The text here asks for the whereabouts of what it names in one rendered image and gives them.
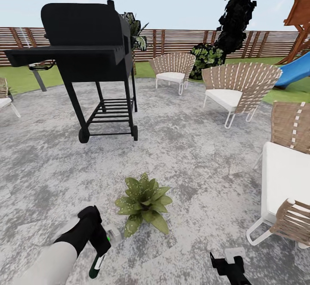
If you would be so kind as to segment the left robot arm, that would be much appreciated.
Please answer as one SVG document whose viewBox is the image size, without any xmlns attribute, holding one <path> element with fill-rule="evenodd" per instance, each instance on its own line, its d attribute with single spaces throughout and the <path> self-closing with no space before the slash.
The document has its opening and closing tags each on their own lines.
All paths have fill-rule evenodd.
<svg viewBox="0 0 310 285">
<path fill-rule="evenodd" d="M 97 206 L 85 208 L 77 217 L 63 227 L 53 246 L 12 285 L 66 285 L 76 259 L 88 241 L 99 257 L 112 246 L 108 235 L 120 244 L 121 233 L 113 223 L 103 229 Z"/>
</svg>

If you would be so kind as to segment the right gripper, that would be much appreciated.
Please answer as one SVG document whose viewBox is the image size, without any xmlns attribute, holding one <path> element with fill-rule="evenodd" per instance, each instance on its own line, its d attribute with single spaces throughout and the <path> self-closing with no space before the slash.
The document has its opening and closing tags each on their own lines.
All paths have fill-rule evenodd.
<svg viewBox="0 0 310 285">
<path fill-rule="evenodd" d="M 210 252 L 212 267 L 217 269 L 220 276 L 226 275 L 231 281 L 231 276 L 235 272 L 244 273 L 243 260 L 240 257 L 234 257 L 235 263 L 228 264 L 224 258 L 215 259 Z"/>
</svg>

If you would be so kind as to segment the insectifuge atomizer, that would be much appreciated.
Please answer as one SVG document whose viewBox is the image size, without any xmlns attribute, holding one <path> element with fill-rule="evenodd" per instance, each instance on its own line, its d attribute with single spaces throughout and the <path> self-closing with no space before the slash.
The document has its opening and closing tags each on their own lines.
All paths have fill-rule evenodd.
<svg viewBox="0 0 310 285">
<path fill-rule="evenodd" d="M 92 267 L 90 269 L 90 272 L 89 272 L 89 277 L 94 279 L 97 277 L 98 273 L 99 273 L 99 270 L 102 266 L 102 263 L 105 259 L 105 256 L 106 256 L 107 253 L 105 253 L 104 255 L 102 255 L 102 257 L 99 257 L 98 254 L 96 254 L 96 257 L 93 261 L 93 264 L 92 264 Z"/>
</svg>

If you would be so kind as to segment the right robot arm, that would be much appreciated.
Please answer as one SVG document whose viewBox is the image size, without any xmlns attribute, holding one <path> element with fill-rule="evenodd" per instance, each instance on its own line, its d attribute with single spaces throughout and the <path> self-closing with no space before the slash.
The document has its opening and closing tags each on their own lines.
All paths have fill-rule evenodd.
<svg viewBox="0 0 310 285">
<path fill-rule="evenodd" d="M 215 259 L 210 252 L 212 267 L 217 269 L 220 276 L 226 275 L 231 285 L 252 285 L 244 276 L 242 255 L 245 255 L 243 247 L 226 248 L 223 253 L 225 259 Z"/>
</svg>

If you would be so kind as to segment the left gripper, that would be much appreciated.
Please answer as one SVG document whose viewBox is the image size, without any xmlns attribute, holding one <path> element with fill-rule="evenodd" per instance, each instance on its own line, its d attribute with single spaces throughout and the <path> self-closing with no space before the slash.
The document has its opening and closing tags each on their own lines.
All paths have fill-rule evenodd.
<svg viewBox="0 0 310 285">
<path fill-rule="evenodd" d="M 89 239 L 88 241 L 90 241 L 90 244 L 96 250 L 99 257 L 107 253 L 112 246 L 103 228 L 97 237 Z"/>
</svg>

